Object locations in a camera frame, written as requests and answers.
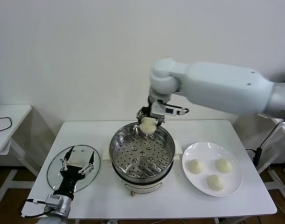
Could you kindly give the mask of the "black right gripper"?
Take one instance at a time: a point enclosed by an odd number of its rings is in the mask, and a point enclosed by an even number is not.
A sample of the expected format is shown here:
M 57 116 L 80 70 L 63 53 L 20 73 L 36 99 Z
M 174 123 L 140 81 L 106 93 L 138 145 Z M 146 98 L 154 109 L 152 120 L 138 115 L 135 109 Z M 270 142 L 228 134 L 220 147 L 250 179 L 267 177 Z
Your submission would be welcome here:
M 159 127 L 165 123 L 165 114 L 161 109 L 152 110 L 151 106 L 142 107 L 136 114 L 136 119 L 140 124 L 143 118 L 152 118 L 156 120 L 156 126 Z

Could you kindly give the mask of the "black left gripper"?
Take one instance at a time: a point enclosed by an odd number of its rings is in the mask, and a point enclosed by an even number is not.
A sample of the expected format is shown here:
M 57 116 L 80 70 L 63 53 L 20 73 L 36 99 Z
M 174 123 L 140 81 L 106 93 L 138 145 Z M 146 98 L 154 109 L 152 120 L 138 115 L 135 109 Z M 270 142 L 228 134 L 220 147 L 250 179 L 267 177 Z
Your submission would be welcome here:
M 63 180 L 57 190 L 53 192 L 53 195 L 62 195 L 67 196 L 70 199 L 74 199 L 75 187 L 76 183 L 80 180 L 83 180 L 83 175 L 87 172 L 90 172 L 94 169 L 94 153 L 92 152 L 91 157 L 89 159 L 88 165 L 84 168 L 67 165 L 67 161 L 70 159 L 70 156 L 74 150 L 74 146 L 70 147 L 70 149 L 66 152 L 61 161 L 60 173 L 63 177 Z

